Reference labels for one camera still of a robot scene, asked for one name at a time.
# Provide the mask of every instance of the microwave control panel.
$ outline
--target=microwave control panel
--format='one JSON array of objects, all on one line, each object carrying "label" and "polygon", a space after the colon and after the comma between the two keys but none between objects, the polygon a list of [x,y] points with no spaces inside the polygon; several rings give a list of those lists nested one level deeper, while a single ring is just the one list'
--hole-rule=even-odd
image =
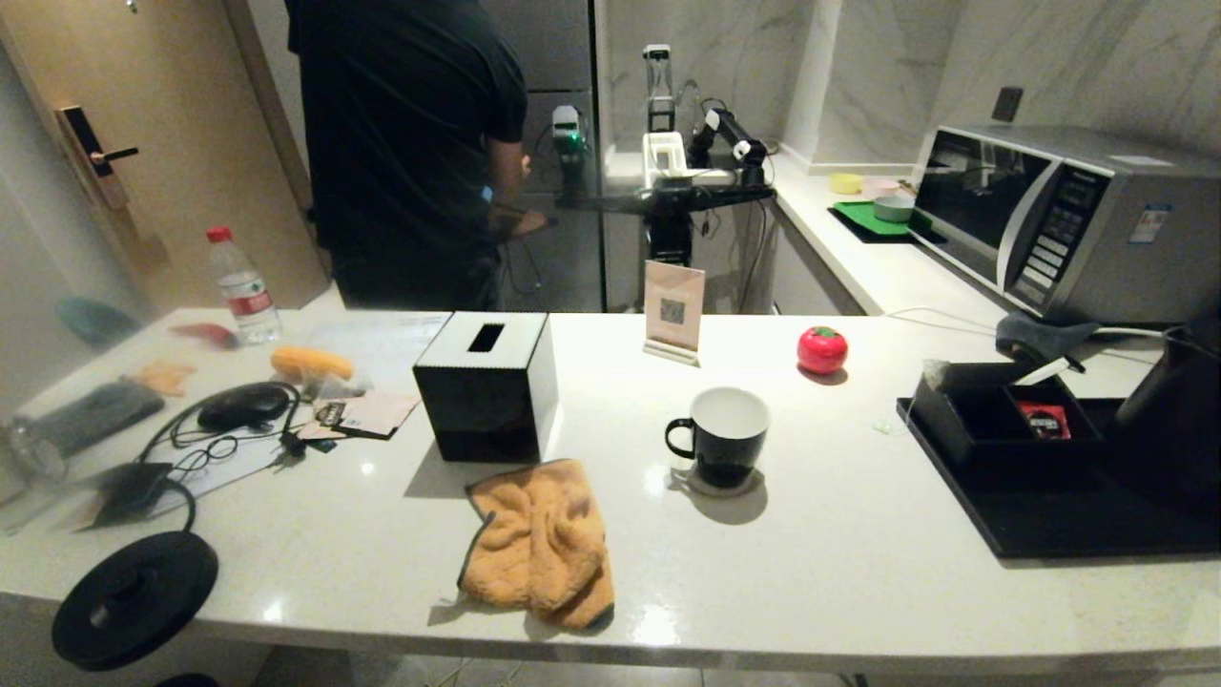
[{"label": "microwave control panel", "polygon": [[1065,164],[1034,242],[1022,261],[1012,294],[1042,308],[1055,292],[1081,237],[1094,218],[1110,178]]}]

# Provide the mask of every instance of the qr code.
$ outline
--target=qr code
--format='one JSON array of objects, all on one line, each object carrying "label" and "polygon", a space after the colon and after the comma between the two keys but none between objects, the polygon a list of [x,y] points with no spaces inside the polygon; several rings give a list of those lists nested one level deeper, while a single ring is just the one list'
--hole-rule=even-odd
[{"label": "qr code", "polygon": [[683,323],[686,318],[686,303],[662,298],[662,321]]}]

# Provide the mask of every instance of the water bottle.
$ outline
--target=water bottle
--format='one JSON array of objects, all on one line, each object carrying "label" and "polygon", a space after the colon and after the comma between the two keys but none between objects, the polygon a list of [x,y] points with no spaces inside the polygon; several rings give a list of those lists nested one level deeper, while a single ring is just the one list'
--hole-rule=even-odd
[{"label": "water bottle", "polygon": [[208,240],[212,244],[212,277],[237,320],[238,338],[247,345],[280,338],[280,315],[271,293],[250,257],[233,243],[233,232],[227,226],[214,226],[208,229]]}]

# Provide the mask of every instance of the black and white mug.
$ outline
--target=black and white mug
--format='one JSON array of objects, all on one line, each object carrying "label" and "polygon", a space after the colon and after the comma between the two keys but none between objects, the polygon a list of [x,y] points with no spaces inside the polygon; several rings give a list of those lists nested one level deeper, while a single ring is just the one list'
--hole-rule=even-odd
[{"label": "black and white mug", "polygon": [[[770,414],[758,397],[733,387],[708,389],[691,403],[691,417],[670,421],[665,445],[674,454],[695,461],[696,473],[708,486],[720,489],[741,487],[755,471]],[[670,443],[670,433],[691,431],[691,450]]]}]

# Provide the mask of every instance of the black box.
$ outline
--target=black box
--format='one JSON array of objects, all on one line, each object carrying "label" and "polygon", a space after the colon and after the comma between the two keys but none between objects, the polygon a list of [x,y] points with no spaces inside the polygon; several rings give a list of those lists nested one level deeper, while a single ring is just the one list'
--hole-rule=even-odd
[{"label": "black box", "polygon": [[454,312],[413,372],[443,460],[541,460],[559,400],[546,314]]},{"label": "black box", "polygon": [[[1011,387],[1028,372],[1012,364],[951,365],[935,392],[921,378],[911,412],[956,473],[1038,482],[1081,475],[1101,455],[1101,434],[1059,377]],[[1071,439],[1039,439],[1017,401],[1062,406]]]}]

